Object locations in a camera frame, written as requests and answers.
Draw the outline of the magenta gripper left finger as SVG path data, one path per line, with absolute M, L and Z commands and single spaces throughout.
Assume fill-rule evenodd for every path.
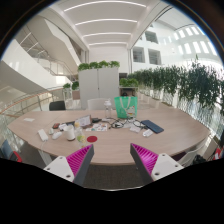
M 58 156 L 44 170 L 82 186 L 93 155 L 94 146 L 90 144 L 67 157 Z

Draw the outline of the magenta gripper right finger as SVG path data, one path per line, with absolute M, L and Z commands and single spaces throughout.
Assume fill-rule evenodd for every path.
M 156 154 L 134 143 L 130 144 L 130 154 L 144 185 L 183 169 L 183 166 L 166 153 Z

